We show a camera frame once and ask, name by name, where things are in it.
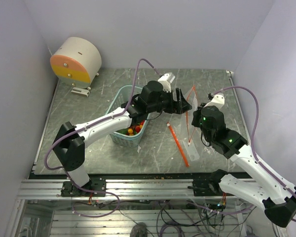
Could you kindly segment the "clear zip bag orange zipper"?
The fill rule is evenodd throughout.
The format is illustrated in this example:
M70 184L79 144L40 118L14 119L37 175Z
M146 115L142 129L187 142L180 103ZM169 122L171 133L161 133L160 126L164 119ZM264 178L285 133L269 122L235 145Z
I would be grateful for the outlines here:
M181 117L181 136L188 146L192 144L192 138L196 128L192 125L193 112L198 107L198 97L195 85L185 94L185 99L191 105L191 109L184 112Z

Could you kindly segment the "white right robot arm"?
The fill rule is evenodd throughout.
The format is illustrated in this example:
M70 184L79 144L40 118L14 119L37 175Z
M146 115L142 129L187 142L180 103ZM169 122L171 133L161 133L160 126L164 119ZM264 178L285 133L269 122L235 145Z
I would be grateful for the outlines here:
M232 194L262 209L275 225L285 228L296 215L296 186L254 156L248 141L226 127L224 114L216 106L202 104L193 112L191 123L216 152L241 167L257 185L247 184L224 170L210 176L208 191L213 195Z

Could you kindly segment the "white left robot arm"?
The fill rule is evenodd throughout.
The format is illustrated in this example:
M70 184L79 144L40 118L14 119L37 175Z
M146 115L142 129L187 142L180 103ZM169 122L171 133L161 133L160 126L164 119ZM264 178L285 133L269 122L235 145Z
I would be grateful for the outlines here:
M52 150L74 183L73 190L79 196L85 196L91 189L90 178L84 168L85 149L89 145L146 120L150 113L181 115L191 108L179 88L175 92L166 91L161 82L153 80L142 88L141 93L132 94L127 103L100 118L78 125L63 124Z

